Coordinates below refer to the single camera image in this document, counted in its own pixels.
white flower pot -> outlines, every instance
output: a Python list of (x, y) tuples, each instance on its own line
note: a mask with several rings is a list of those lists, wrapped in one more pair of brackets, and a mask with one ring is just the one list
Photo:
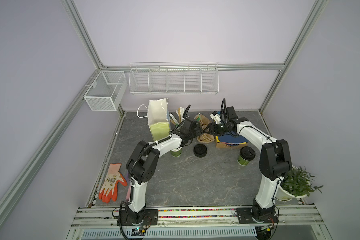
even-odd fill
[(307, 195), (302, 195), (302, 196), (294, 196), (292, 194), (290, 194), (289, 192), (287, 192), (286, 190), (284, 190), (280, 185), (278, 186), (279, 190), (276, 193), (276, 199), (282, 202), (287, 202), (292, 200), (293, 198), (303, 198), (306, 197)]

cardboard box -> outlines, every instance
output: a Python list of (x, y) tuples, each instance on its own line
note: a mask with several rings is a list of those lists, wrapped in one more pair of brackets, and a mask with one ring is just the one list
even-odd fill
[(221, 137), (215, 137), (216, 147), (226, 147), (226, 148), (242, 148), (246, 146), (248, 140), (243, 137), (232, 137), (229, 134), (225, 134)]

white mesh basket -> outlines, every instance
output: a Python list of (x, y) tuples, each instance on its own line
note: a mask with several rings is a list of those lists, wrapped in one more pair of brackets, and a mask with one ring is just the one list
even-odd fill
[(127, 84), (123, 71), (100, 71), (84, 99), (94, 111), (117, 111)]
[(216, 94), (217, 65), (131, 68), (129, 90), (132, 94)]

divided wire rack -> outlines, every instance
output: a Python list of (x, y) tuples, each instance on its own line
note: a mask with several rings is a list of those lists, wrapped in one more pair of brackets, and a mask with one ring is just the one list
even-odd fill
[(216, 94), (219, 75), (216, 63), (197, 65), (132, 66), (132, 94)]
[(91, 110), (117, 111), (127, 88), (123, 71), (101, 70), (84, 95)]

black mounting plate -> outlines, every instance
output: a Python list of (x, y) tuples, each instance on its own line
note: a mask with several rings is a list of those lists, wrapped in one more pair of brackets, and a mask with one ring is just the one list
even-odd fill
[[(147, 217), (150, 217), (152, 222), (151, 222), (151, 226), (153, 225), (157, 225), (157, 219), (158, 219), (158, 209), (145, 209), (144, 210), (144, 217), (143, 217), (143, 223), (139, 224), (139, 226), (141, 225), (149, 225), (150, 219)], [(123, 226), (136, 226), (133, 225), (132, 222), (130, 221), (129, 217), (127, 216), (127, 214), (125, 212), (123, 212), (121, 214), (121, 219), (120, 219), (121, 225)]]
[[(251, 210), (252, 210), (251, 207), (238, 207), (236, 209), (235, 215), (239, 219), (240, 224), (242, 224), (242, 223), (258, 223), (258, 222), (255, 222), (254, 219), (252, 218)], [(274, 223), (279, 222), (278, 216), (272, 215), (270, 217), (272, 217), (272, 220)], [(272, 221), (269, 218), (267, 218), (262, 223), (272, 223)]]

